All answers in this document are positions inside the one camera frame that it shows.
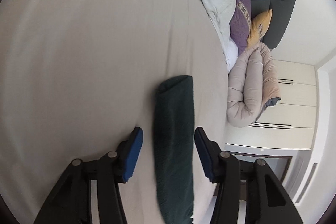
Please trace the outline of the purple patterned pillow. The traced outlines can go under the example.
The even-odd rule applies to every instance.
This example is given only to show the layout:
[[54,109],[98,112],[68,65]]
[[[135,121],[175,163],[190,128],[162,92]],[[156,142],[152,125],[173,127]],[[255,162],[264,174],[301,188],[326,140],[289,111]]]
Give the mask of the purple patterned pillow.
[[238,47],[238,55],[247,47],[251,28],[251,0],[236,0],[235,12],[230,21],[230,37]]

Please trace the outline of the dark green knit sweater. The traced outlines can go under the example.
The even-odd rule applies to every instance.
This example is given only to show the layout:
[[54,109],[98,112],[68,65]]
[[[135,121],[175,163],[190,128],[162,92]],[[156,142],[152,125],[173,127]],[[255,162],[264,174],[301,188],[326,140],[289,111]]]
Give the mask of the dark green knit sweater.
[[193,78],[162,82],[155,93],[153,119],[157,202],[164,223],[193,223]]

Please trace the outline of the beige bed sheet mattress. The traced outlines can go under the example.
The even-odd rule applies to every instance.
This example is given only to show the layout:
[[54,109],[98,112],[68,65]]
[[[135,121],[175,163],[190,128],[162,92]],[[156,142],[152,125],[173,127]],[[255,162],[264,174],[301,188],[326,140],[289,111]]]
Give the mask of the beige bed sheet mattress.
[[129,223],[162,223],[154,92],[194,81],[195,125],[224,144],[226,60],[200,0],[2,0],[1,195],[33,223],[71,160],[94,160],[136,126],[144,142],[120,187]]

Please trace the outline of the white crumpled sheet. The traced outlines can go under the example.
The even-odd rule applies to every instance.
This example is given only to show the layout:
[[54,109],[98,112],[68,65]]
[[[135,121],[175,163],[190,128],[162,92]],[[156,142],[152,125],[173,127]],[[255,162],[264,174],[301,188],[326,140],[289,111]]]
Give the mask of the white crumpled sheet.
[[229,37],[228,41],[222,46],[223,52],[226,58],[226,64],[228,72],[234,67],[238,59],[238,46],[236,43]]

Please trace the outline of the rolled beige duvet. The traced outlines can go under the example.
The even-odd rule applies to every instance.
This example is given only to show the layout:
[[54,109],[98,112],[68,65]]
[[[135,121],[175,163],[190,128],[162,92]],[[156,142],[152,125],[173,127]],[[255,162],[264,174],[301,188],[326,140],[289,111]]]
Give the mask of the rolled beige duvet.
[[258,42],[237,59],[228,76],[227,120],[247,127],[281,100],[278,73],[270,49]]

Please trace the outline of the yellow patterned pillow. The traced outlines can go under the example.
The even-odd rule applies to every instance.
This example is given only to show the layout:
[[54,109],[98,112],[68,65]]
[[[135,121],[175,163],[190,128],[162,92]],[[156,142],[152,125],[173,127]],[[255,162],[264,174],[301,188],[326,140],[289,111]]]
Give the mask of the yellow patterned pillow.
[[256,43],[260,42],[268,31],[270,21],[272,19],[273,10],[269,9],[264,11],[252,20],[249,36],[247,38],[248,48],[254,46]]

